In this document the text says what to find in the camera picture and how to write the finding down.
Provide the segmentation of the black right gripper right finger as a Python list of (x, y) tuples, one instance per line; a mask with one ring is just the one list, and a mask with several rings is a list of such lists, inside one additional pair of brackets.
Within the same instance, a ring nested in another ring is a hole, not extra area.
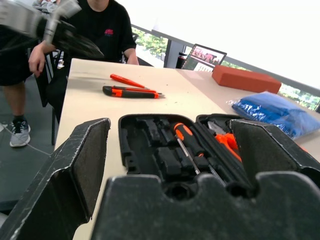
[(233, 119), (229, 126), (251, 183), (262, 172), (297, 172), (320, 188), (320, 162), (279, 127), (245, 119)]

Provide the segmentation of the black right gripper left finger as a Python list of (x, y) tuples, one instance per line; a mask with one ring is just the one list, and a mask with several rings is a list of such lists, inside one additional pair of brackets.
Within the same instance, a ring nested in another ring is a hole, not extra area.
[(99, 118), (74, 128), (0, 227), (0, 240), (73, 240), (95, 210), (110, 126)]

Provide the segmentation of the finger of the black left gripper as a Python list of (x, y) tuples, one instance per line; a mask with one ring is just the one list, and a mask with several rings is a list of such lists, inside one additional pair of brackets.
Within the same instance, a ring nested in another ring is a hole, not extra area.
[(77, 34), (72, 34), (72, 51), (84, 57), (89, 58), (103, 58), (104, 54), (101, 52), (99, 47), (92, 42), (90, 39)]

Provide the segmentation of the black plastic tool case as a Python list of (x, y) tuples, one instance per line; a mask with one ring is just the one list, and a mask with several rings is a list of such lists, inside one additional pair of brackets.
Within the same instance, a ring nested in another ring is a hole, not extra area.
[[(129, 175), (153, 175), (160, 179), (165, 194), (175, 200), (191, 199), (198, 192), (197, 177), (211, 174), (235, 197), (249, 198), (254, 194), (242, 162), (215, 138), (208, 127), (214, 122), (225, 132), (236, 115), (201, 114), (191, 120), (178, 114), (130, 114), (120, 118), (118, 135), (122, 164)], [(195, 156), (189, 147), (200, 174), (179, 145), (173, 130), (174, 123), (185, 124), (194, 134), (204, 156)]]

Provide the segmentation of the seated person's right hand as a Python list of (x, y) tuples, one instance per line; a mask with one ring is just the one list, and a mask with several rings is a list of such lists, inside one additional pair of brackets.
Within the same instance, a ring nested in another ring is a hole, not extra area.
[(43, 72), (45, 66), (44, 45), (38, 44), (33, 48), (29, 60), (29, 70), (38, 78)]

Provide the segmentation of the person in black t-shirt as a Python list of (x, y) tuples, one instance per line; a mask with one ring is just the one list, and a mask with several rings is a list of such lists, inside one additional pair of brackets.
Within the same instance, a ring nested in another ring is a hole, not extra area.
[[(81, 10), (66, 22), (75, 27), (78, 34), (91, 40), (103, 53), (104, 62), (138, 65), (136, 43), (132, 25), (125, 7), (116, 0), (78, 0)], [(68, 76), (73, 58), (80, 55), (65, 52), (63, 68), (54, 73), (46, 88), (48, 103), (53, 107), (57, 120), (61, 119)]]

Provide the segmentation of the blue plastic bag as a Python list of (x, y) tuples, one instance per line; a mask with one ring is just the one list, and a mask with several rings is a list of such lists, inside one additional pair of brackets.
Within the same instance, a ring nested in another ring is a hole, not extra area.
[(320, 120), (293, 102), (268, 91), (227, 103), (239, 116), (275, 125), (293, 140), (320, 130)]

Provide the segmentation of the orange tester pen screwdriver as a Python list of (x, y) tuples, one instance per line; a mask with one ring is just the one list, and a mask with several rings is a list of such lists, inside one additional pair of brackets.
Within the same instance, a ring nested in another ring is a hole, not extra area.
[(147, 89), (147, 87), (145, 87), (144, 85), (141, 85), (133, 80), (130, 80), (128, 78), (116, 75), (116, 74), (111, 74), (110, 78), (116, 82), (120, 82), (126, 85), (130, 85), (130, 86), (134, 86), (134, 87), (138, 87), (138, 88), (142, 88), (142, 89)]

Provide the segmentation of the person in black shorts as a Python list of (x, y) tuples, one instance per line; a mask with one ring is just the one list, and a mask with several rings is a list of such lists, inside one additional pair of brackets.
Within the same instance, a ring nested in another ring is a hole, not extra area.
[(26, 146), (30, 140), (30, 125), (25, 118), (25, 81), (31, 75), (28, 65), (27, 48), (29, 39), (8, 28), (0, 26), (0, 86), (11, 109), (13, 119), (9, 145), (12, 148)]

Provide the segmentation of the black and orange utility knife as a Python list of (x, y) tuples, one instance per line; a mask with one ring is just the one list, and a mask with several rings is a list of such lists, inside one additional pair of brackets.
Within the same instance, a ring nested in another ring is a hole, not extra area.
[(164, 97), (162, 93), (155, 90), (142, 89), (142, 88), (130, 88), (120, 86), (103, 86), (102, 91), (105, 95), (118, 98), (130, 98), (130, 99), (158, 99)]

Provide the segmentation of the orange rectangular block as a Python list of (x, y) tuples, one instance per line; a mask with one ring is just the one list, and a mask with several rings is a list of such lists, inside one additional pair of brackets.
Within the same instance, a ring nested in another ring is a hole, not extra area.
[(254, 93), (277, 94), (282, 86), (280, 81), (267, 74), (222, 65), (213, 69), (212, 78), (220, 86)]

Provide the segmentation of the orange and black screwdriver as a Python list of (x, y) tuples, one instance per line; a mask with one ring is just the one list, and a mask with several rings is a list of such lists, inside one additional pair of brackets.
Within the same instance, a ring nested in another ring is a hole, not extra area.
[(193, 132), (185, 124), (182, 122), (174, 123), (173, 131), (182, 140), (183, 144), (192, 150), (192, 153), (196, 157), (203, 157), (205, 155), (205, 150), (200, 146)]

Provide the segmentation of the thin silver shaft screwdriver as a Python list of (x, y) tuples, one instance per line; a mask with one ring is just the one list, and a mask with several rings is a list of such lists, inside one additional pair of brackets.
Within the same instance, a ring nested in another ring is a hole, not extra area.
[(201, 172), (199, 170), (199, 168), (197, 167), (196, 163), (194, 162), (192, 156), (190, 155), (190, 153), (188, 152), (187, 148), (185, 147), (185, 145), (183, 144), (182, 140), (178, 137), (178, 135), (176, 134), (175, 135), (175, 138), (177, 139), (180, 147), (182, 148), (184, 154), (186, 155), (186, 157), (190, 160), (193, 168), (194, 168), (194, 171), (197, 175), (199, 175)]

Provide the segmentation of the black drink bottle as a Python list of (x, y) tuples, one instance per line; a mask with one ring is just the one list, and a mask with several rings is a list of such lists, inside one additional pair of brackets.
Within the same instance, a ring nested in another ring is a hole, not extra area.
[(187, 59), (187, 54), (184, 52), (179, 52), (178, 53), (178, 57), (177, 57), (177, 62), (176, 62), (176, 69), (182, 69), (185, 60)]

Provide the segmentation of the orange handled pliers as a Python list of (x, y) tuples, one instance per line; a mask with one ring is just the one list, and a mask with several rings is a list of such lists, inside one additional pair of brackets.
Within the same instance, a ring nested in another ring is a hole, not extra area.
[(238, 145), (234, 135), (232, 133), (225, 132), (220, 126), (218, 126), (213, 121), (208, 121), (207, 125), (210, 130), (214, 131), (215, 139), (219, 143), (223, 144), (235, 158), (242, 162), (242, 159), (237, 152)]

